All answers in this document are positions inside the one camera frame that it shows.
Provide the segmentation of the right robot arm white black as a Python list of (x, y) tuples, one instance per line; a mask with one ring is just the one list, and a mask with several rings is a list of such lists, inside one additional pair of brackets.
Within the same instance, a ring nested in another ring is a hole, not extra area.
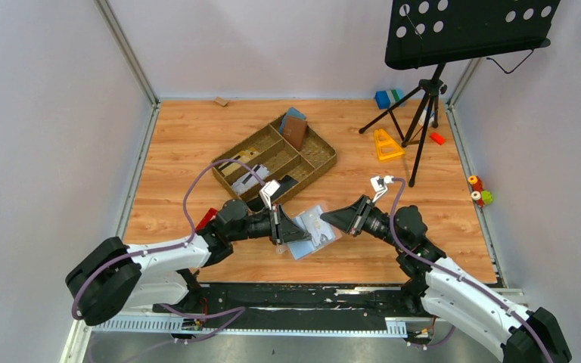
[(401, 297), (410, 315), (426, 312), (448, 321), (500, 362), (572, 361), (558, 320), (549, 310), (531, 311), (471, 277), (430, 241), (416, 206), (384, 213), (363, 195), (321, 218), (345, 234), (366, 232), (396, 248), (396, 261), (409, 277)]

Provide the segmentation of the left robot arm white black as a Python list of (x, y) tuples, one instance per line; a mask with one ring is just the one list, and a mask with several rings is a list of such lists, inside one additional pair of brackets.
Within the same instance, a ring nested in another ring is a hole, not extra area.
[(307, 240), (310, 234), (280, 205), (252, 213), (244, 201), (229, 200), (191, 236), (158, 244), (125, 244), (109, 237), (65, 278), (73, 317), (95, 326), (124, 309), (161, 303), (193, 312), (202, 294), (190, 271), (223, 261), (233, 253), (235, 241), (260, 237), (278, 246)]

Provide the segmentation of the black card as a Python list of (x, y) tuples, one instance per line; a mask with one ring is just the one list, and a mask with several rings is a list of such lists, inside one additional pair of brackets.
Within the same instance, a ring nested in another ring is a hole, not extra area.
[[(271, 196), (271, 201), (275, 202), (278, 200), (284, 193), (289, 191), (294, 185), (297, 184), (297, 180), (292, 178), (290, 175), (285, 175), (280, 180), (280, 188)], [(261, 197), (255, 197), (252, 200), (247, 202), (248, 208), (253, 212), (259, 212), (265, 207), (265, 204)]]

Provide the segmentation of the white VIP card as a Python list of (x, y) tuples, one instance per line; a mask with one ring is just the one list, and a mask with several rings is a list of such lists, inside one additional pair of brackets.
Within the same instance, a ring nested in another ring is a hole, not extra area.
[[(268, 175), (270, 175), (270, 170), (266, 166), (264, 166), (263, 164), (255, 165), (253, 167), (253, 171), (261, 179), (264, 179)], [(258, 184), (259, 183), (259, 179), (257, 177), (255, 177), (255, 176), (253, 176), (251, 173), (247, 173), (244, 176), (244, 179), (243, 179), (242, 183), (244, 185), (255, 185), (255, 184)]]
[(323, 212), (322, 206), (316, 205), (300, 214), (300, 220), (311, 234), (312, 245), (315, 248), (336, 240), (336, 234), (331, 225), (321, 219)]

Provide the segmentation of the pink card holder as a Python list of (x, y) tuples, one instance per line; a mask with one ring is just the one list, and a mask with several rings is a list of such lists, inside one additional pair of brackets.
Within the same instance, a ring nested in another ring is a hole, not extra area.
[(292, 215), (292, 222), (306, 231), (309, 238), (277, 246), (277, 253), (289, 252), (295, 260), (300, 260), (342, 238), (340, 230), (321, 219), (321, 215), (330, 210), (328, 203), (320, 200), (301, 213)]

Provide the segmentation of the white patterned card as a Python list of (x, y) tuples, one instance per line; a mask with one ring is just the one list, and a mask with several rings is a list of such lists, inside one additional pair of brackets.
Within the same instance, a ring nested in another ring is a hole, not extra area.
[(235, 181), (231, 188), (237, 195), (242, 195), (246, 193), (253, 186), (258, 185), (259, 181), (256, 177), (251, 174), (242, 175), (237, 181)]

